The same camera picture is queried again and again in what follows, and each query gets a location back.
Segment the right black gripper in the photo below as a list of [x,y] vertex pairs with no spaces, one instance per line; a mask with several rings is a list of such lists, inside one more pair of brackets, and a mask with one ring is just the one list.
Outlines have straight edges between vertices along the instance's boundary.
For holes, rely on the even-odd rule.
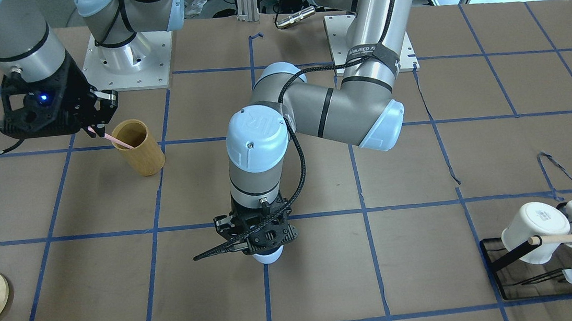
[[72,58],[63,60],[50,77],[26,82],[16,72],[3,77],[1,133],[18,140],[67,136],[94,127],[106,137],[118,107],[118,91],[97,89],[87,82]]

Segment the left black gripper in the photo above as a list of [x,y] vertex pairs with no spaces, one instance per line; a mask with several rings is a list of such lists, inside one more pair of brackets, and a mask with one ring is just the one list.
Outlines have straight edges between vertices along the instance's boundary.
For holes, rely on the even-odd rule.
[[232,200],[230,214],[214,218],[216,232],[226,242],[198,254],[193,260],[230,252],[273,253],[280,245],[291,243],[298,237],[297,229],[288,220],[294,200],[294,197],[288,200],[279,193],[273,202],[262,203],[261,208],[255,209]]

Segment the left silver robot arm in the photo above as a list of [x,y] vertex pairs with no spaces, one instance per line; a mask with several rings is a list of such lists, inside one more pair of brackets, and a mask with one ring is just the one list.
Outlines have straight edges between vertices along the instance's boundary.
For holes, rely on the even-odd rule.
[[[353,11],[348,50],[341,65],[304,70],[281,62],[268,66],[249,104],[228,125],[231,212],[215,217],[225,242],[195,258],[230,252],[269,263],[297,237],[288,219],[305,184],[306,163],[298,133],[380,151],[395,145],[404,106],[392,98],[412,0],[311,0]],[[344,69],[339,87],[309,84],[305,75]]]

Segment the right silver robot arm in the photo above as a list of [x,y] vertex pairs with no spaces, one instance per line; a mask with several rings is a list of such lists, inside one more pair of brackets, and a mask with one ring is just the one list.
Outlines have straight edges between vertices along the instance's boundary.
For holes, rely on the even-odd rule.
[[[152,59],[146,32],[176,31],[184,0],[74,0],[103,53],[108,70],[140,70]],[[0,69],[4,117],[0,133],[16,143],[67,136],[84,130],[104,137],[118,107],[118,92],[92,85],[38,6],[30,0],[0,0]]]

